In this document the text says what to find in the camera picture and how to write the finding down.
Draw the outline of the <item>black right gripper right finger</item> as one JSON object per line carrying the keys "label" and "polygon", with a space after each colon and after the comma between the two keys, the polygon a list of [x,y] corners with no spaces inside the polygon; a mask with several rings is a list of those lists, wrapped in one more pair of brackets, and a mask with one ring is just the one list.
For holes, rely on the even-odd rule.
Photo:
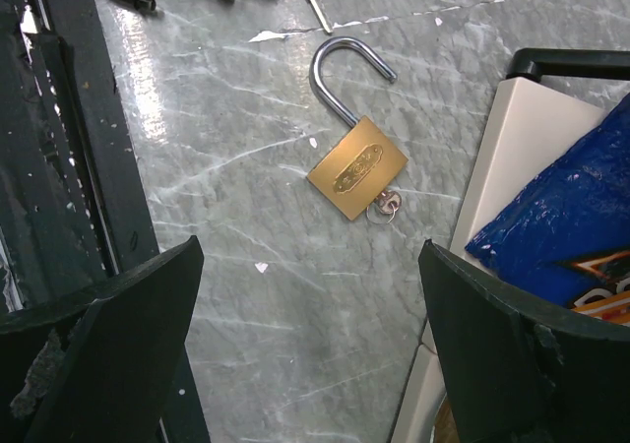
{"label": "black right gripper right finger", "polygon": [[628,441],[628,328],[506,284],[432,241],[418,264],[461,441]]}

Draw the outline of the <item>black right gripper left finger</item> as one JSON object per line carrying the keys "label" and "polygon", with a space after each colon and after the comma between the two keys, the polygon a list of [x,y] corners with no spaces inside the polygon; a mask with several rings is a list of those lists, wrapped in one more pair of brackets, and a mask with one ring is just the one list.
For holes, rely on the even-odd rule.
{"label": "black right gripper left finger", "polygon": [[203,264],[191,236],[121,275],[2,315],[2,441],[152,441]]}

